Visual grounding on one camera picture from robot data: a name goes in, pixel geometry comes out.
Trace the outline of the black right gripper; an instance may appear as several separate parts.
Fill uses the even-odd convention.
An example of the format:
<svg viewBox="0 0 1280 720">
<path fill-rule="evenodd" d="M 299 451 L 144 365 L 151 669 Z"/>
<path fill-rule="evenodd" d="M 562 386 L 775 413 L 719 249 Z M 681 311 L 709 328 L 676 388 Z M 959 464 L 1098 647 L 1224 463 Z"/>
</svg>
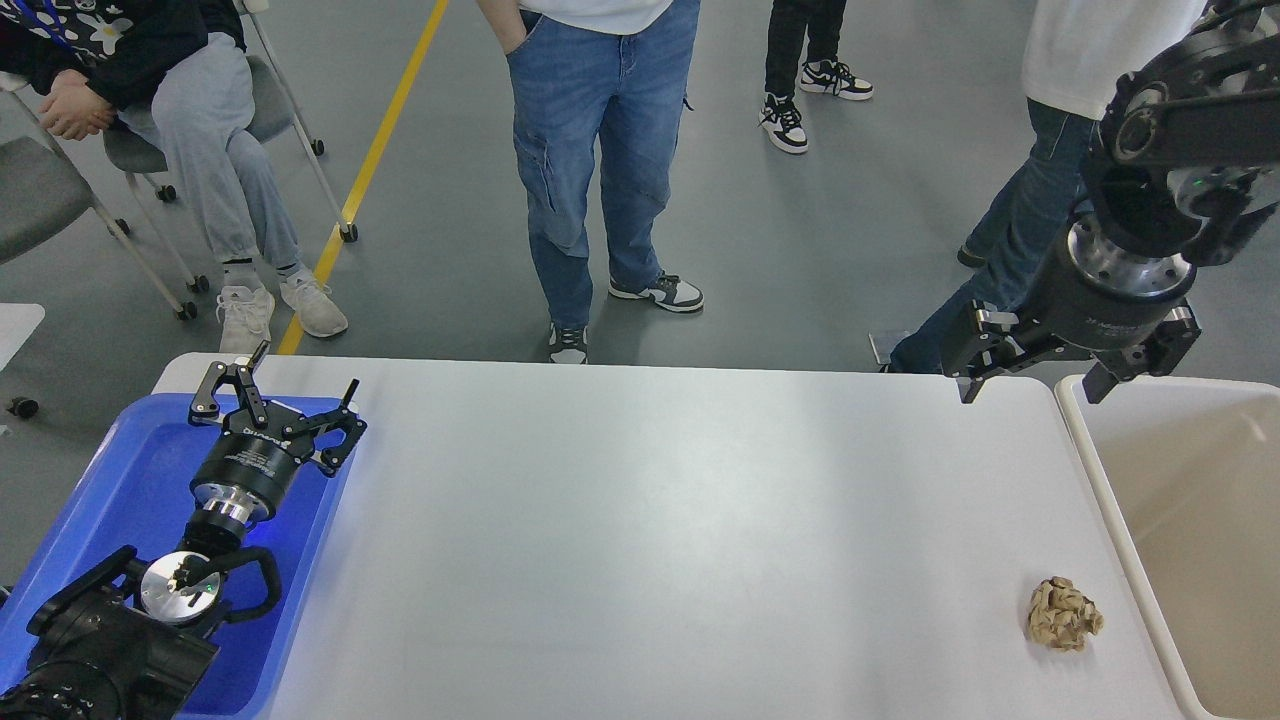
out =
<svg viewBox="0 0 1280 720">
<path fill-rule="evenodd" d="M 963 404 L 984 383 L 1038 363 L 1093 360 L 1082 389 L 1101 404 L 1139 375 L 1171 374 L 1202 329 L 1187 301 L 1196 269 L 1180 258 L 1144 258 L 1103 234 L 1065 234 L 1037 272 L 1020 305 L 965 311 Z"/>
</svg>

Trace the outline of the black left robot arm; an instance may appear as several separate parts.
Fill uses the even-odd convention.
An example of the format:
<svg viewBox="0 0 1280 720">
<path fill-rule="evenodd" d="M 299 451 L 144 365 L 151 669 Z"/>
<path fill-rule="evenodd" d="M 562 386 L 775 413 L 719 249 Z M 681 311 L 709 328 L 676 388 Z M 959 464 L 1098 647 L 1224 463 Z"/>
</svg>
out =
<svg viewBox="0 0 1280 720">
<path fill-rule="evenodd" d="M 262 351 L 114 423 L 3 605 L 5 719 L 251 719 L 366 421 L 269 398 Z"/>
</svg>

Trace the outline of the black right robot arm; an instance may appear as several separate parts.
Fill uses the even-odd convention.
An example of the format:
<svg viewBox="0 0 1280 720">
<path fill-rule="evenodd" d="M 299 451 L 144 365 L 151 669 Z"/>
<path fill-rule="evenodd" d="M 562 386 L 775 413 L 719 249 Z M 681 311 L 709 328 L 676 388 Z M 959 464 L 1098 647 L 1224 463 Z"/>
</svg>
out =
<svg viewBox="0 0 1280 720">
<path fill-rule="evenodd" d="M 1262 1 L 1213 1 L 1184 40 L 1124 76 L 1082 167 L 1084 211 L 1023 304 L 970 302 L 941 345 L 972 402 L 993 377 L 1092 360 L 1085 397 L 1174 372 L 1201 337 L 1187 295 L 1277 204 L 1277 29 Z"/>
</svg>

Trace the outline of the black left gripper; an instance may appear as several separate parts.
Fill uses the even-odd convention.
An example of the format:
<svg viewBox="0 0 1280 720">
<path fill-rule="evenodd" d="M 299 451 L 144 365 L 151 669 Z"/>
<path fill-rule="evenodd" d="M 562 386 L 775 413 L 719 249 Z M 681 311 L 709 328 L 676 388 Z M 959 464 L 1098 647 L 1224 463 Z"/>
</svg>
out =
<svg viewBox="0 0 1280 720">
<path fill-rule="evenodd" d="M 266 402 L 253 372 L 268 355 L 261 341 L 247 357 L 211 363 L 188 410 L 192 427 L 221 424 L 211 451 L 195 473 L 195 506 L 219 510 L 239 523 L 274 519 L 302 468 L 334 477 L 360 442 L 367 423 L 352 409 L 360 380 L 353 378 L 330 411 L 314 416 L 276 401 Z M 238 407 L 224 410 L 216 392 L 233 388 Z"/>
</svg>

